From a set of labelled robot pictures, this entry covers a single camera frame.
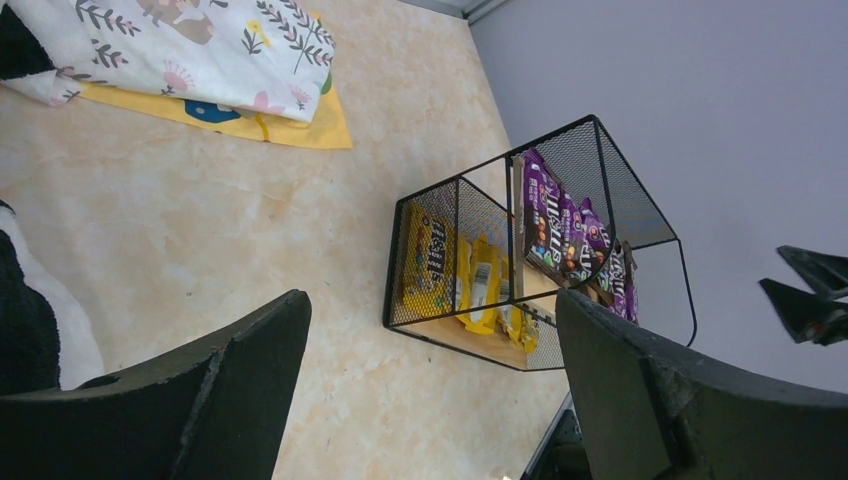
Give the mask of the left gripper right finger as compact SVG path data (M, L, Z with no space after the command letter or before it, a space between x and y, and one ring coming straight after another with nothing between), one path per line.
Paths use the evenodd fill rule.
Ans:
M847 397L759 375L562 289L556 327L595 479L843 479Z

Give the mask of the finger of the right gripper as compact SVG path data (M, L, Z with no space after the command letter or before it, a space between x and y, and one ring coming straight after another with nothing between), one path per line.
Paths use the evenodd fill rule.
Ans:
M835 301L847 296L847 258L789 245L778 255L820 298Z

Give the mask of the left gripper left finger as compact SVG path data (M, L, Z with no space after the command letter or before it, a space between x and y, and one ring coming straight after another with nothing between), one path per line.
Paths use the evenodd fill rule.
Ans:
M293 289L238 321L80 387L1 400L5 479L268 479L307 344Z

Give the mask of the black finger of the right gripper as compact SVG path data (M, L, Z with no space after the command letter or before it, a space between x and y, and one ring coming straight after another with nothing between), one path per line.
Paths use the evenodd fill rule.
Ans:
M795 343L821 346L847 340L847 304L772 279L759 281L783 327Z

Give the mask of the brown candy bag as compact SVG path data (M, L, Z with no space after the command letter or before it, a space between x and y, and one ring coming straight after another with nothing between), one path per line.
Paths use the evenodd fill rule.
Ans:
M629 242L622 243L622 253L625 267L625 318L627 321L639 325L638 320L638 289L635 273L638 265L635 261L633 250Z

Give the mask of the brown M&M bag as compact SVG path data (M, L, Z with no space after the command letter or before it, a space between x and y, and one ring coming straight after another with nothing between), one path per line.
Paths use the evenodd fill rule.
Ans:
M585 227L585 246L588 248L591 272L596 273L596 282L602 290L611 291L610 271L605 265L610 241L604 224L595 213L590 198L580 203L580 212Z

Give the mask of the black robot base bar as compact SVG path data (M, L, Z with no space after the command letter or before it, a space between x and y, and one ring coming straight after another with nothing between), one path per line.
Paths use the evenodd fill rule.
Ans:
M568 393L525 467L520 480L591 479L582 431Z

